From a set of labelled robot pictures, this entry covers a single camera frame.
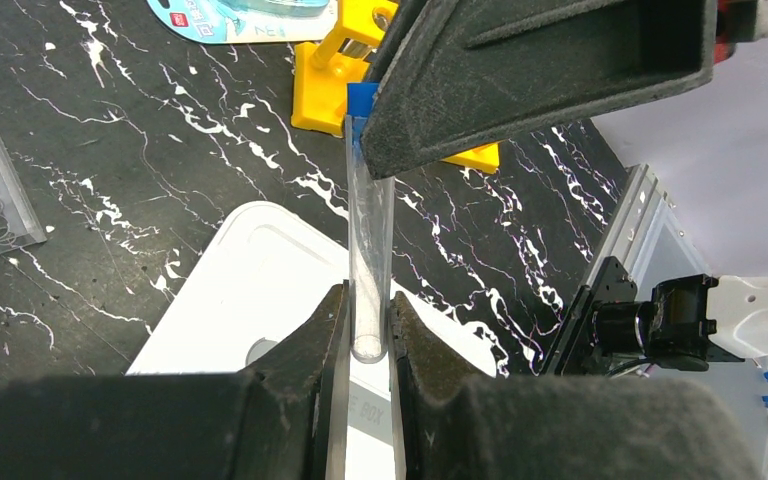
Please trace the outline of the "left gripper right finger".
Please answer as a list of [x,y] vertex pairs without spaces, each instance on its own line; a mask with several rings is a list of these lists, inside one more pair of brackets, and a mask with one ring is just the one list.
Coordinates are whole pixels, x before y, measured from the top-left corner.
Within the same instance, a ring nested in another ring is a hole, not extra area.
[[738,423],[680,379],[494,378],[390,306],[399,479],[755,479]]

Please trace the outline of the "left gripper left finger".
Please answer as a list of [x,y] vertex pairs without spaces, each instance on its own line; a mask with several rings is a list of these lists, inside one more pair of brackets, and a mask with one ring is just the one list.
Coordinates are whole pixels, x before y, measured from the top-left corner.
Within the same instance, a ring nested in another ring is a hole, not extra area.
[[0,389],[0,479],[340,479],[346,284],[234,373],[46,377]]

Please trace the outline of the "clear test tube blue cap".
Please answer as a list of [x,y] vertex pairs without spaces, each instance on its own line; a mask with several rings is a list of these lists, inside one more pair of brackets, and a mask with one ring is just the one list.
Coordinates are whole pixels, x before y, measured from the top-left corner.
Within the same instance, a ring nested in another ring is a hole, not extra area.
[[351,351],[355,359],[364,364],[377,363],[387,353],[385,334],[392,282],[394,180],[373,179],[360,142],[377,90],[376,83],[350,83],[344,121]]

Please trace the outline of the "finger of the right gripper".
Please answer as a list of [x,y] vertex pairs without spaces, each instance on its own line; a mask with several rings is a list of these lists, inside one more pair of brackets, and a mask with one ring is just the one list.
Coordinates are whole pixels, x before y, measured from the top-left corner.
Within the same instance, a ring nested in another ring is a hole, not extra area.
[[402,1],[360,136],[389,178],[545,127],[676,96],[713,76],[713,1]]

